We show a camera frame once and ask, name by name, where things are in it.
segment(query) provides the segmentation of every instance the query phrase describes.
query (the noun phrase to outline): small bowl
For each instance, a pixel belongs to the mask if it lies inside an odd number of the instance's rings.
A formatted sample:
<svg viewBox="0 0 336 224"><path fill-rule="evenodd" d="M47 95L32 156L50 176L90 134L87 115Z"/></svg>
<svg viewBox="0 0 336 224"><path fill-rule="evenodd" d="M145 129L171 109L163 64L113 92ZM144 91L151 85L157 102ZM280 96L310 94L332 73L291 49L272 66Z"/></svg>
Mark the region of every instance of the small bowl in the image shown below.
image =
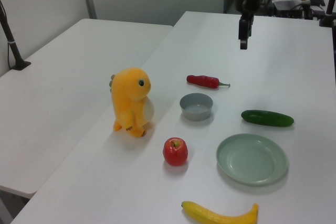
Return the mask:
<svg viewBox="0 0 336 224"><path fill-rule="evenodd" d="M201 121L210 116L214 102L206 94L187 94L180 100L182 114L189 120Z"/></svg>

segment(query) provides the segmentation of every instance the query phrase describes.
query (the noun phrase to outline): yellow plush toy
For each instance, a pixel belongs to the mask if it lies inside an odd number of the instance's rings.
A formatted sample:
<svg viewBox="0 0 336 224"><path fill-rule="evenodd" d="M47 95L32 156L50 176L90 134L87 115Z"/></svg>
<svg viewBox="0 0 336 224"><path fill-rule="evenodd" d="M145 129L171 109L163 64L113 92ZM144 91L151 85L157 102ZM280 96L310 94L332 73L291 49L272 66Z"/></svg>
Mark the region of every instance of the yellow plush toy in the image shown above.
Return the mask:
<svg viewBox="0 0 336 224"><path fill-rule="evenodd" d="M124 128L130 135L145 135L144 125L153 117L154 106L147 97L151 82L140 68L127 68L112 75L112 103L116 115L113 130Z"/></svg>

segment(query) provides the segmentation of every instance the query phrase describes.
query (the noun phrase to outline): plate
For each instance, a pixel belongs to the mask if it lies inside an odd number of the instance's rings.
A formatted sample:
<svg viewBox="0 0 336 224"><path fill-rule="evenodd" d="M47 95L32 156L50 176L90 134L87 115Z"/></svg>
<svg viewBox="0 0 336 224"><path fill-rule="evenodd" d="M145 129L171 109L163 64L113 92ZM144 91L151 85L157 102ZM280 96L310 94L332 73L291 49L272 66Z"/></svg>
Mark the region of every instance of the plate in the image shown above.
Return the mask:
<svg viewBox="0 0 336 224"><path fill-rule="evenodd" d="M218 146L216 158L233 180L253 186L271 184L288 171L288 160L279 145L253 134L238 134Z"/></svg>

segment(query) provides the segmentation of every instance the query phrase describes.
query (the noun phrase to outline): banana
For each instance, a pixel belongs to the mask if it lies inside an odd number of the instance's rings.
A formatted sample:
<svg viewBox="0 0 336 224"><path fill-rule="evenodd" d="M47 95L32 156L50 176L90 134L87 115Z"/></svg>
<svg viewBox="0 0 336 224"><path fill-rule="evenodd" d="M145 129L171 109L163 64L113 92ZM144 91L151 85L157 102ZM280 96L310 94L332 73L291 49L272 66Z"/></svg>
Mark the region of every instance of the banana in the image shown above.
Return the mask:
<svg viewBox="0 0 336 224"><path fill-rule="evenodd" d="M256 203L249 212L235 217L216 214L191 201L182 202L182 207L187 215L201 224L255 224L257 222L258 204Z"/></svg>

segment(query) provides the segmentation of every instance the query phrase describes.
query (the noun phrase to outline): cucumber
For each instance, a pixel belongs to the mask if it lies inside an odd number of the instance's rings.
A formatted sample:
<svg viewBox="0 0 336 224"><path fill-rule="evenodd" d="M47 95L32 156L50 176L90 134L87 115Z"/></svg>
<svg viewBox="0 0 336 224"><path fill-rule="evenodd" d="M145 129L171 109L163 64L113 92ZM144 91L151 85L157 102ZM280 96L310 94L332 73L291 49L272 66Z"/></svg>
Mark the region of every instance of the cucumber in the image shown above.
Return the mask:
<svg viewBox="0 0 336 224"><path fill-rule="evenodd" d="M276 127L288 127L294 122L288 115L266 110L246 110L242 113L242 118L249 123Z"/></svg>

